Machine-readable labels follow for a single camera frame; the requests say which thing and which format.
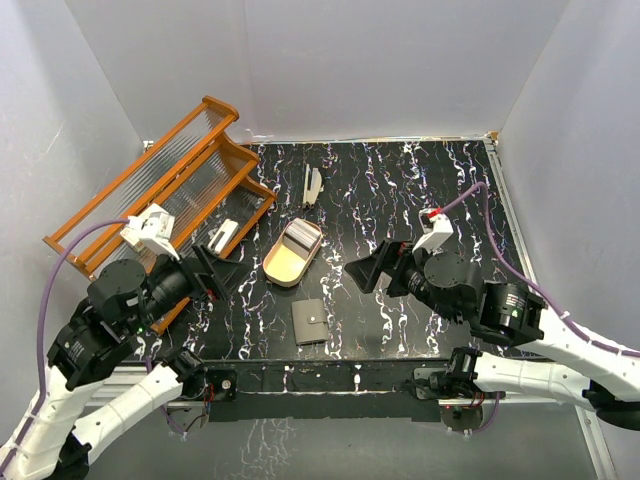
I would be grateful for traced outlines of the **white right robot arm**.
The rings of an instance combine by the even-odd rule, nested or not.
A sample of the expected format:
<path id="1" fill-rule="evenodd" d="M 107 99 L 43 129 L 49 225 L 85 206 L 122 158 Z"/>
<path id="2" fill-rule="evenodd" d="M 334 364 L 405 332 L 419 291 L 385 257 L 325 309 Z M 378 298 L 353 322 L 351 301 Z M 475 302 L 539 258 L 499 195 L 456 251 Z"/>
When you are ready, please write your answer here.
<path id="1" fill-rule="evenodd" d="M 571 403 L 610 425 L 638 430 L 638 358 L 576 334 L 540 296 L 488 281 L 477 264 L 454 253 L 432 254 L 393 240 L 347 263 L 345 271 L 365 294 L 387 275 L 388 296 L 411 295 L 440 317 L 467 323 L 475 338 L 536 356 L 519 360 L 457 347 L 445 369 L 414 378 L 424 396 L 517 392 Z"/>

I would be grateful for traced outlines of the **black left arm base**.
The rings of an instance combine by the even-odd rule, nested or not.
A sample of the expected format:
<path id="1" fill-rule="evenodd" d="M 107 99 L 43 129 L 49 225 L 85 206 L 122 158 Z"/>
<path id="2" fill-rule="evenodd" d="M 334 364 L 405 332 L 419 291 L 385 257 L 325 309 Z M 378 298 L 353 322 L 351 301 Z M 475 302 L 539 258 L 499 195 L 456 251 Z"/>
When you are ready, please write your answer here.
<path id="1" fill-rule="evenodd" d="M 236 399 L 238 374 L 231 369 L 207 367 L 188 380 L 186 390 L 163 406 L 163 415 L 172 434 L 186 439 L 195 427 L 209 420 L 215 403 Z"/>

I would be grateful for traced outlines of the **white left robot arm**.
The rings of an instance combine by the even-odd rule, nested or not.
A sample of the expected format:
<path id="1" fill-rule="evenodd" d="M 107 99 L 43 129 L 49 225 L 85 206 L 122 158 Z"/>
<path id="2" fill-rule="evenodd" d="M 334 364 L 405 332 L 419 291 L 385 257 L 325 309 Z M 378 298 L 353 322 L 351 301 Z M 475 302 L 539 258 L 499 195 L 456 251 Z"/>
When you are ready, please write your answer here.
<path id="1" fill-rule="evenodd" d="M 138 335 L 185 299 L 228 299 L 250 270 L 201 245 L 181 259 L 162 254 L 150 270 L 133 259 L 105 266 L 46 355 L 38 391 L 1 448 L 2 477 L 83 479 L 104 450 L 147 415 L 180 396 L 200 396 L 207 368 L 181 347 L 117 398 L 83 413 L 132 354 Z"/>

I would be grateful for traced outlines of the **black right arm base motor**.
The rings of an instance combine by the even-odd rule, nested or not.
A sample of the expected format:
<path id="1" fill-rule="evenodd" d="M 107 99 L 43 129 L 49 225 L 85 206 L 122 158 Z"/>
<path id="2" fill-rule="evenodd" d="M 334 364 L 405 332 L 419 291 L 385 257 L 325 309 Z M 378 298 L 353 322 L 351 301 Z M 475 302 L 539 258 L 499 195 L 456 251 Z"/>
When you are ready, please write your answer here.
<path id="1" fill-rule="evenodd" d="M 462 413 L 479 410 L 490 400 L 503 400 L 505 392 L 481 390 L 476 384 L 478 374 L 472 370 L 447 367 L 436 369 L 420 367 L 400 383 L 398 389 L 418 400 L 456 400 L 457 404 L 445 406 L 446 411 L 460 417 Z"/>

